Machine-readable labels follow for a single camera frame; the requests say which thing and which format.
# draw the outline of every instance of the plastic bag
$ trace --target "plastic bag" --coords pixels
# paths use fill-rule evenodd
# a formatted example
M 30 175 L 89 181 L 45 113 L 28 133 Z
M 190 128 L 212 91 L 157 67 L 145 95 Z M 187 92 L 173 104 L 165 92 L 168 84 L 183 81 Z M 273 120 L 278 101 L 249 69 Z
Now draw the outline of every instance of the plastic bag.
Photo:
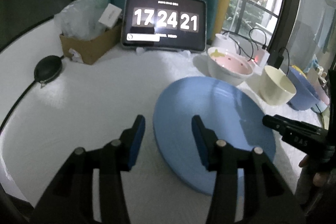
M 76 0 L 54 16 L 65 37 L 91 40 L 105 31 L 105 26 L 98 22 L 109 0 Z

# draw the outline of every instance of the tablet screen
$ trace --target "tablet screen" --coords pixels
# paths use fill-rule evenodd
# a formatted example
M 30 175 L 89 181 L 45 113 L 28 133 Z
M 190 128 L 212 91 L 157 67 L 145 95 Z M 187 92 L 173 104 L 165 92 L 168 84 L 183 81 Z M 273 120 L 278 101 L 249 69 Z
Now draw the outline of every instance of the tablet screen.
M 205 49 L 202 0 L 126 0 L 123 21 L 124 46 Z

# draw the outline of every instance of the blue bowl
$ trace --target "blue bowl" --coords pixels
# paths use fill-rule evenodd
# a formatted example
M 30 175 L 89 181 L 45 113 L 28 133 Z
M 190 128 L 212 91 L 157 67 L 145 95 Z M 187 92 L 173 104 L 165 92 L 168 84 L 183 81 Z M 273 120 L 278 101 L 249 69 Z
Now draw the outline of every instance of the blue bowl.
M 320 101 L 314 87 L 296 69 L 290 67 L 288 76 L 296 88 L 296 94 L 288 102 L 295 110 L 307 110 Z

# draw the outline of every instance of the white box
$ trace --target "white box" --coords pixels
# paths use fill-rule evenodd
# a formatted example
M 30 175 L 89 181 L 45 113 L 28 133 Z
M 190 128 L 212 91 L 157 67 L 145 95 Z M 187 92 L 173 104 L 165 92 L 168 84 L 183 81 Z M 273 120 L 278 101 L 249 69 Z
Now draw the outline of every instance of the white box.
M 122 10 L 119 7 L 109 3 L 98 22 L 105 25 L 107 28 L 112 29 L 116 24 L 121 11 Z

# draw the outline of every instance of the cardboard box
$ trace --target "cardboard box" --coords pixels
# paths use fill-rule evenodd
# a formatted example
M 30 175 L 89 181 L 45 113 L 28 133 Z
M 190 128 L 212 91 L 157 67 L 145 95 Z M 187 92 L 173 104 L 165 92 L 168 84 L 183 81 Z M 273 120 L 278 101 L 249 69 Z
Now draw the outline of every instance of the cardboard box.
M 89 41 L 82 41 L 60 35 L 59 38 L 61 39 L 64 56 L 72 59 L 73 54 L 71 54 L 69 50 L 73 49 L 81 55 L 83 63 L 92 65 L 120 41 L 121 25 L 122 24 L 119 23 L 111 30 L 107 30 L 100 36 Z

